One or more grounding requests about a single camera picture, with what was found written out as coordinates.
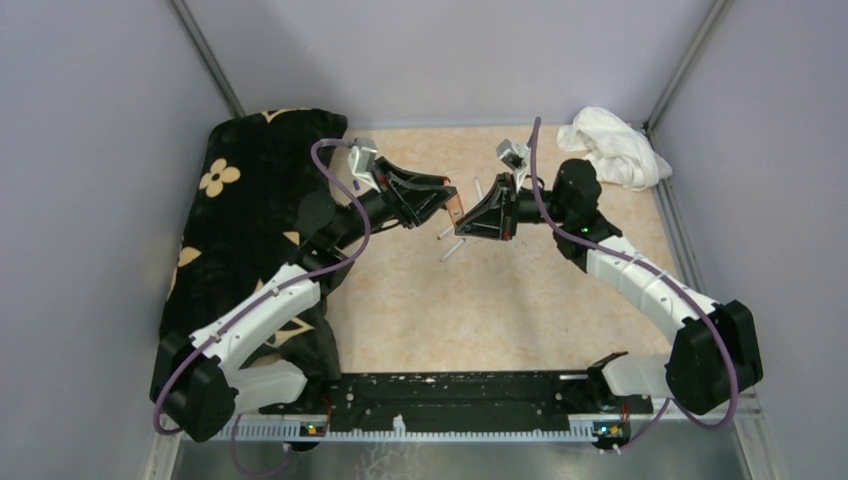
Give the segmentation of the orange highlighter pen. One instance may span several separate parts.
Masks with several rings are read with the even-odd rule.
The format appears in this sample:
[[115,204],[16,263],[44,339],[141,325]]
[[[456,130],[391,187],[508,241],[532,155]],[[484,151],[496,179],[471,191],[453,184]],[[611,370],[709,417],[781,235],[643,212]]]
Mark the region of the orange highlighter pen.
[[453,225],[459,223],[464,216],[464,208],[459,195],[453,196],[447,203],[446,208]]

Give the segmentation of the white red-cap marker pen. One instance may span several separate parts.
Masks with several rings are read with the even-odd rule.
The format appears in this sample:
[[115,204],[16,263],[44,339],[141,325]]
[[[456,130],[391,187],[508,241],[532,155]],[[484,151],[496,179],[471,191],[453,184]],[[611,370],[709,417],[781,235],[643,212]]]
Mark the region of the white red-cap marker pen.
[[437,239],[437,240],[442,240],[442,239],[446,238],[448,235],[450,235],[453,231],[454,231],[453,226],[450,226],[450,227],[448,227],[448,228],[444,229],[442,232],[440,232],[440,233],[436,236],[436,239]]

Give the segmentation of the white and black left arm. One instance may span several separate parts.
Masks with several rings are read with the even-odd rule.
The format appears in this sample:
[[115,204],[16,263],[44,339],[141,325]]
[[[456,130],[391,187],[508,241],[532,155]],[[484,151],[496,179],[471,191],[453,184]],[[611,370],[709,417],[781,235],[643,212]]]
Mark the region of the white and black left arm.
[[203,442],[237,416],[287,404],[308,413],[319,404],[320,382],[283,359],[253,367],[250,357],[274,336],[291,340],[313,331],[302,316],[337,288],[355,262],[343,249],[362,254],[384,223],[417,227],[458,194],[444,176],[406,171],[380,157],[353,174],[369,185],[342,206],[325,188],[303,197],[295,229],[301,242],[258,291],[216,319],[188,332],[172,330],[160,341],[151,385],[154,427],[161,416],[177,432]]

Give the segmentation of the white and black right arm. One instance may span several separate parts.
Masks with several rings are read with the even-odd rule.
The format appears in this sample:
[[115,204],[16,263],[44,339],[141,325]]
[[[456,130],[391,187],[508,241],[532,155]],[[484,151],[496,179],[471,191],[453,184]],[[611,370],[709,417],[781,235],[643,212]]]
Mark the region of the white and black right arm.
[[671,345],[668,355],[614,355],[586,385],[589,404],[612,412],[627,396],[670,398],[704,415],[764,376],[752,312],[684,285],[646,259],[598,208],[602,187],[592,164],[564,161],[553,186],[534,192],[514,175],[492,188],[455,227],[460,236],[509,241],[519,225],[555,223],[557,249],[588,275],[614,288]]

